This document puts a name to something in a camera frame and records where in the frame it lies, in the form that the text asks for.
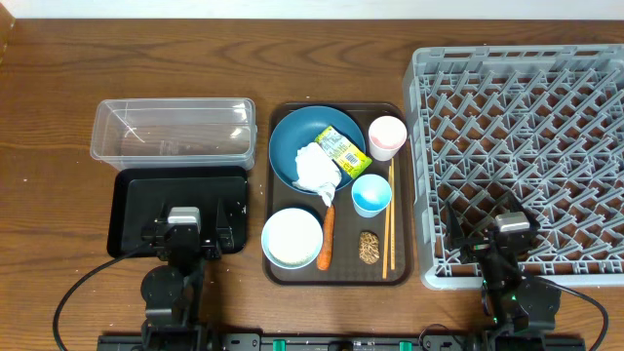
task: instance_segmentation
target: white napkin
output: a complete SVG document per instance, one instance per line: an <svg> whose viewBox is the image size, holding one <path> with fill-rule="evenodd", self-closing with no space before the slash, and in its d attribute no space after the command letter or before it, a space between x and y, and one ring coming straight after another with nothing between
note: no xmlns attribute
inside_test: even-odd
<svg viewBox="0 0 624 351"><path fill-rule="evenodd" d="M340 184L342 175L330 156L318 143L310 142L297 150L294 161L299 180L292 185L319 194L325 205L331 206L335 188Z"/></svg>

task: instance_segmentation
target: brown tray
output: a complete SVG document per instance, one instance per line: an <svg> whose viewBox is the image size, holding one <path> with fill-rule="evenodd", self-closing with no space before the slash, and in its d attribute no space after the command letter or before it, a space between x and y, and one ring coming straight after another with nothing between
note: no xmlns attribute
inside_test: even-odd
<svg viewBox="0 0 624 351"><path fill-rule="evenodd" d="M358 124L365 139L368 139L369 125L380 116L396 116L401 119L401 111L388 102L337 102L337 103L305 103L289 102L279 106L271 116L269 133L272 134L277 124L289 113L301 107L324 105L345 112ZM385 228L385 212L373 218L363 218L356 214L351 200L353 181L340 191L333 199L335 206L335 223L333 230L333 256L328 271L320 271L316 261L307 266L289 270L271 263L266 256L263 258L264 273L279 285L331 285L331 286L396 286L403 283L411 273L412 248L410 235L410 205L406 181L409 181L408 167L410 156L403 147L395 156L395 225L396 225L396 269L390 269L390 252L388 251L388 277L381 278L382 261L375 264L363 263L358 254L360 233L371 231L379 237L381 257L383 258L383 235ZM390 161L374 161L367 167L365 174L376 174L388 178ZM327 207L319 196L307 195L290 189L268 167L268 191L266 197L266 218L279 210L299 207L308 210L319 220L324 218Z"/></svg>

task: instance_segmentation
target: wooden table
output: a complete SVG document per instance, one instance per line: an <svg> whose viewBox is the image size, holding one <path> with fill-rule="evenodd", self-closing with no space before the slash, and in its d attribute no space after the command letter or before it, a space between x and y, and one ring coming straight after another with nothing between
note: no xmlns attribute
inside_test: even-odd
<svg viewBox="0 0 624 351"><path fill-rule="evenodd" d="M109 259L117 172L89 155L96 106L106 98L255 101L249 244L211 262L208 319L280 333L418 334L431 323L454 330L490 323L477 292L430 291L417 273L383 289L269 282L259 243L268 117L292 100L403 107L403 74L419 47L616 42L624 42L622 22L18 19L0 64L0 349L54 349L51 325L60 298ZM104 332L137 332L144 319L139 285L157 265L156 259L127 260L81 287L60 320L69 349L94 350ZM621 349L624 289L582 291L610 313L602 350ZM580 333L591 345L602 319L592 305L564 295L557 323L557 332Z"/></svg>

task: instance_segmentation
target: clear plastic container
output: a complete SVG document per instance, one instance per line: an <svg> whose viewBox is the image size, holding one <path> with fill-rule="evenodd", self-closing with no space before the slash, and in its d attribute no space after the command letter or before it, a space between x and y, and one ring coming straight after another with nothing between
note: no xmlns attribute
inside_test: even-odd
<svg viewBox="0 0 624 351"><path fill-rule="evenodd" d="M254 166L254 102L248 98L102 101L91 156L127 168Z"/></svg>

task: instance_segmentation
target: carrot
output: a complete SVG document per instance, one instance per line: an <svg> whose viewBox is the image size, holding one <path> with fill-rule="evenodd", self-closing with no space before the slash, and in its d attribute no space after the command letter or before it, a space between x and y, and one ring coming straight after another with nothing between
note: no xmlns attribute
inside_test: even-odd
<svg viewBox="0 0 624 351"><path fill-rule="evenodd" d="M321 253L316 259L316 266L320 270L330 269L332 264L332 247L333 247L333 221L335 219L335 209L333 205L328 208L328 212L325 214L325 221L323 222L323 246L321 247Z"/></svg>

